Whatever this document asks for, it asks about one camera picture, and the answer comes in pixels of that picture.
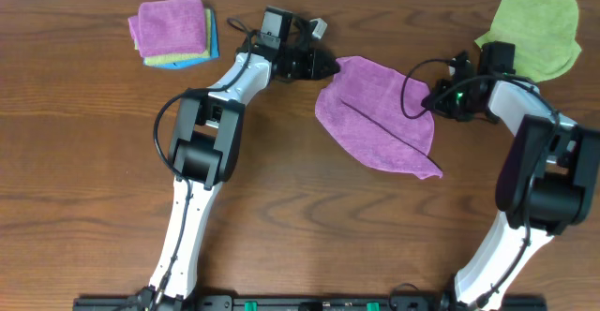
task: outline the wood grain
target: wood grain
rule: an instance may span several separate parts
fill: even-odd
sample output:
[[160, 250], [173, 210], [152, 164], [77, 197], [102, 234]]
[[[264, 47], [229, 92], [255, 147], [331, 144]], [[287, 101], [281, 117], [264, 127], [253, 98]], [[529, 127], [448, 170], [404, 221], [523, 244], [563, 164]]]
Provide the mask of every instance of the wood grain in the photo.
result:
[[[329, 23], [337, 56], [398, 71], [469, 49], [500, 0], [203, 0], [222, 57], [181, 71], [144, 67], [127, 17], [154, 0], [0, 0], [0, 309], [65, 310], [82, 293], [132, 293], [158, 261], [172, 176], [151, 142], [154, 116], [186, 87], [231, 66], [238, 16], [267, 5]], [[571, 71], [542, 94], [583, 125], [600, 121], [600, 0], [577, 0]], [[434, 82], [443, 67], [417, 78]], [[441, 290], [480, 245], [512, 137], [502, 126], [436, 118], [442, 179], [360, 165], [314, 117], [329, 81], [274, 82], [247, 109], [235, 174], [213, 208], [200, 284], [240, 294], [386, 294], [401, 282]], [[164, 122], [166, 141], [173, 112]], [[511, 292], [552, 310], [600, 304], [600, 204], [526, 266]]]

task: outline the folded purple cloth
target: folded purple cloth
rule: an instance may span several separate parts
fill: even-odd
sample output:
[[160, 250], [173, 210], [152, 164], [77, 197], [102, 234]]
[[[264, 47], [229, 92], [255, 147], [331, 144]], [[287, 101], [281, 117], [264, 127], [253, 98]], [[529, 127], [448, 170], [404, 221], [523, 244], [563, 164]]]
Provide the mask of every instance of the folded purple cloth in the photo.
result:
[[201, 0], [145, 2], [129, 18], [129, 31], [140, 56], [202, 53], [206, 50], [204, 5]]
[[[400, 109], [404, 76], [363, 57], [338, 58], [341, 71], [317, 99], [315, 114], [329, 134], [354, 158], [376, 170], [442, 177], [429, 158], [431, 113], [410, 120]], [[404, 101], [418, 113], [428, 86], [409, 80]]]

